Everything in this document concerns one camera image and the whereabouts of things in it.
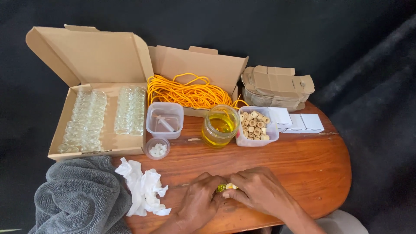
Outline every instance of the black backdrop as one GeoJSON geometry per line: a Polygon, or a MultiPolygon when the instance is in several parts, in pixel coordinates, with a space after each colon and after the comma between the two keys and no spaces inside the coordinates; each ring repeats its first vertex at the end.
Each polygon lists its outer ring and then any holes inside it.
{"type": "Polygon", "coordinates": [[[67,93],[25,34],[70,24],[311,74],[310,100],[351,155],[342,209],[371,234],[414,233],[415,10],[411,0],[0,1],[0,229],[34,225],[33,195],[53,164],[46,155],[67,93]]]}

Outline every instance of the wooden table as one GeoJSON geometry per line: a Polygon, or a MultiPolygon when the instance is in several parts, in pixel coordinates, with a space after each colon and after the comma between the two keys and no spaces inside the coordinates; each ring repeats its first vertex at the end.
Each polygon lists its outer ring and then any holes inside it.
{"type": "MultiPolygon", "coordinates": [[[[336,210],[347,197],[351,185],[351,165],[347,147],[330,120],[314,105],[296,113],[318,114],[325,131],[321,133],[280,134],[276,142],[264,147],[239,147],[235,140],[222,149],[210,148],[201,140],[203,118],[185,116],[181,136],[170,140],[171,151],[161,160],[146,155],[126,157],[140,161],[142,171],[155,168],[162,175],[161,182],[169,189],[161,203],[178,209],[187,185],[203,172],[227,175],[248,168],[269,167],[288,192],[313,218],[320,218],[336,210]]],[[[113,164],[120,165],[120,158],[113,164]]],[[[125,217],[133,234],[147,234],[159,227],[168,216],[148,212],[146,217],[125,217]]],[[[272,216],[248,209],[227,199],[216,216],[198,233],[229,234],[282,222],[272,216]]]]}

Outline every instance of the gray towel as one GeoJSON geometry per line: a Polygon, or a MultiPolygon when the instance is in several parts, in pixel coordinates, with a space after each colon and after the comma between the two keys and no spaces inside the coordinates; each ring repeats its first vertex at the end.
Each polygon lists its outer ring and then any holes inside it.
{"type": "Polygon", "coordinates": [[[36,224],[29,234],[131,234],[123,216],[131,196],[110,156],[55,163],[35,193],[36,224]]]}

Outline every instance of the yellow glass bead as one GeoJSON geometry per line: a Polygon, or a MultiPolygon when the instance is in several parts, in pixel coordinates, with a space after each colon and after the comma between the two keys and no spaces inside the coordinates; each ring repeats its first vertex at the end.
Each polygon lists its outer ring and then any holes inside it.
{"type": "Polygon", "coordinates": [[[220,184],[220,185],[218,185],[217,189],[215,189],[215,192],[222,192],[222,191],[224,191],[226,186],[227,186],[226,184],[220,184]]]}

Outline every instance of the plastic container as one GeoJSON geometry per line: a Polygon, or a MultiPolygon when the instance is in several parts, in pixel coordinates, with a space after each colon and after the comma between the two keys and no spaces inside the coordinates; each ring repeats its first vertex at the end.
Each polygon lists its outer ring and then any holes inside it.
{"type": "Polygon", "coordinates": [[[258,113],[261,113],[262,115],[270,118],[270,123],[266,125],[267,135],[269,135],[270,140],[262,141],[247,139],[243,134],[243,127],[240,125],[235,136],[237,145],[243,147],[260,147],[277,141],[279,139],[279,131],[277,129],[276,120],[273,117],[273,111],[267,107],[241,107],[238,111],[238,114],[240,115],[243,112],[250,114],[252,111],[257,111],[258,113]]]}
{"type": "Polygon", "coordinates": [[[216,105],[205,116],[202,140],[214,148],[226,146],[240,127],[240,116],[228,105],[216,105]]]}
{"type": "Polygon", "coordinates": [[[153,137],[176,139],[183,128],[183,107],[178,103],[153,102],[147,109],[146,129],[153,137]]]}
{"type": "Polygon", "coordinates": [[[170,150],[171,150],[171,144],[169,143],[168,140],[162,137],[153,137],[146,143],[146,146],[144,147],[144,153],[147,155],[147,157],[150,159],[154,159],[154,160],[159,160],[159,159],[166,157],[166,155],[168,155],[170,150]],[[152,147],[155,147],[156,144],[158,143],[162,145],[166,145],[166,148],[167,148],[166,153],[164,155],[161,155],[160,157],[153,157],[150,154],[150,150],[152,149],[152,147]]]}

